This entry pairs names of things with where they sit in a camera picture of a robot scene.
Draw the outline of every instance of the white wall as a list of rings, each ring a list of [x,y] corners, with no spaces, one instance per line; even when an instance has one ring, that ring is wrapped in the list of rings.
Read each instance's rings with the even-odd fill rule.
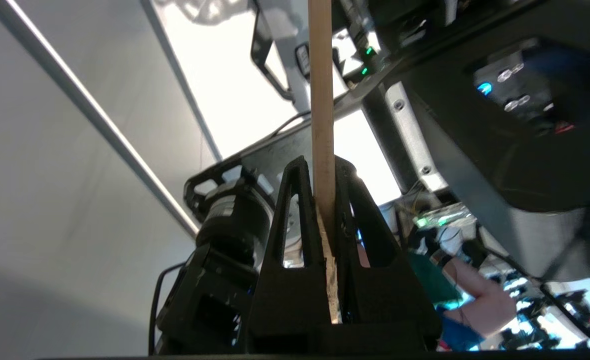
[[[137,0],[20,5],[171,193],[213,158]],[[0,359],[144,354],[194,245],[0,24]]]

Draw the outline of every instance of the green cloth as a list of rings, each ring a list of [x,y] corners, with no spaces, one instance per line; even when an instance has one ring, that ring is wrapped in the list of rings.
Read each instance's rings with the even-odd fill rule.
[[[408,261],[433,305],[462,299],[462,295],[444,276],[442,269],[435,266],[428,257],[409,252]]]

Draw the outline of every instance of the blue led light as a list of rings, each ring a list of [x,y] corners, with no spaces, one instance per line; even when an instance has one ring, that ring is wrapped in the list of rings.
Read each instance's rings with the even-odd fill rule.
[[[491,91],[493,91],[493,85],[490,82],[484,82],[483,84],[477,87],[478,91],[484,94],[484,96],[489,96]]]

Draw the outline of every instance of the cable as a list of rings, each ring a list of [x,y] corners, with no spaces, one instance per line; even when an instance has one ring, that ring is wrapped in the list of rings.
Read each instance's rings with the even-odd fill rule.
[[[404,195],[405,195],[405,196],[408,196],[408,195],[410,195],[410,194],[413,192],[413,189],[415,189],[415,188],[416,188],[416,186],[417,186],[417,185],[420,185],[421,183],[422,183],[422,182],[421,182],[421,180],[420,180],[420,179],[417,179],[417,181],[413,183],[413,186],[411,186],[411,188],[410,188],[410,189],[408,189],[408,191],[407,191],[407,192],[406,192]]]
[[[417,205],[417,201],[419,200],[419,196],[421,194],[422,194],[422,191],[421,190],[417,191],[417,194],[416,194],[415,199],[413,201],[413,206],[411,207],[411,213],[414,214],[414,215],[418,215],[417,214],[417,211],[416,211],[416,205]]]
[[[150,319],[148,321],[148,356],[153,356],[155,353],[155,320],[158,317],[158,303],[160,302],[160,292],[162,290],[162,283],[164,282],[165,276],[171,271],[180,269],[185,264],[190,262],[193,254],[191,253],[188,260],[175,264],[164,271],[162,271],[157,277],[157,283],[155,283],[155,292],[153,292],[153,304],[150,308]]]
[[[480,223],[476,223],[476,224],[475,224],[475,239],[477,239],[477,240],[478,240],[478,243],[479,243],[479,245],[480,245],[480,246],[481,246],[483,249],[485,249],[485,248],[484,248],[484,241],[482,240],[482,234],[481,234],[481,232],[480,232],[480,228],[481,228],[481,227],[482,227],[482,225],[481,225]],[[499,276],[500,276],[500,280],[502,280],[502,281],[501,281],[501,283],[504,283],[504,282],[505,282],[504,280],[506,279],[506,277],[504,276],[504,273],[502,272],[502,270],[501,270],[499,267],[497,267],[497,265],[496,265],[494,262],[491,262],[491,261],[489,260],[489,263],[490,263],[490,265],[491,265],[491,266],[492,266],[494,269],[496,269],[496,271],[497,271],[497,274],[499,274]]]
[[[457,237],[457,235],[459,235],[462,232],[462,228],[460,227],[457,231],[455,231],[455,235],[449,237],[446,240],[442,240],[442,237],[444,237],[445,232],[446,231],[442,231],[441,235],[439,235],[439,239],[437,240],[438,244],[442,244],[443,242],[450,242],[451,240],[455,239],[455,237]]]
[[[457,266],[453,265],[453,271],[455,271],[455,291],[457,290],[457,287],[459,287],[459,284],[457,282]],[[469,320],[468,317],[466,317],[466,314],[464,313],[464,310],[462,310],[462,298],[458,298],[457,299],[457,310],[459,311],[459,317],[461,319],[461,323],[464,324],[465,326],[468,326],[469,328],[471,328],[471,321]]]
[[[293,116],[293,117],[289,118],[288,120],[286,120],[286,122],[282,123],[282,125],[280,125],[277,129],[273,130],[273,132],[271,132],[270,134],[266,135],[265,137],[263,137],[258,142],[263,142],[263,141],[267,141],[268,139],[272,139],[273,137],[277,136],[277,134],[279,134],[281,132],[281,130],[283,130],[288,125],[290,125],[290,123],[292,123],[293,121],[299,119],[300,117],[309,116],[310,114],[311,114],[311,110],[302,111],[302,112],[296,114],[295,116]]]
[[[539,290],[542,292],[542,294],[544,294],[544,296],[551,301],[551,303],[553,303],[553,305],[555,305],[555,307],[557,307],[557,309],[560,310],[560,312],[577,328],[577,330],[581,331],[584,335],[586,335],[587,338],[590,339],[590,329],[587,328],[583,323],[581,323],[578,319],[576,319],[576,317],[573,316],[573,314],[571,314],[569,312],[569,310],[567,310],[564,307],[564,304],[561,303],[560,300],[558,300],[558,298],[555,297],[555,295],[553,295],[551,293],[551,290],[549,290],[549,285],[542,282],[541,278],[532,276],[531,274],[529,274],[524,268],[522,268],[519,264],[517,264],[517,262],[515,262],[515,260],[513,260],[510,256],[504,256],[501,253],[499,253],[498,251],[495,251],[491,248],[487,248],[485,247],[485,250],[488,251],[490,254],[492,254],[494,257],[498,258],[499,260],[502,260],[503,262],[505,262],[506,264],[510,265],[513,269],[515,269],[517,272],[519,272],[522,276],[524,276],[524,278],[527,278],[529,281],[535,283],[541,283],[539,285]]]

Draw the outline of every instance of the blue sleeve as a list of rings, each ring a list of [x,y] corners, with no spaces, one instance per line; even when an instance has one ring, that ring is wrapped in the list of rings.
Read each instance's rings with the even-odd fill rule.
[[[444,315],[445,311],[446,309],[443,307],[437,308],[442,324],[441,339],[451,350],[468,351],[484,341],[484,337],[469,326],[446,317]]]

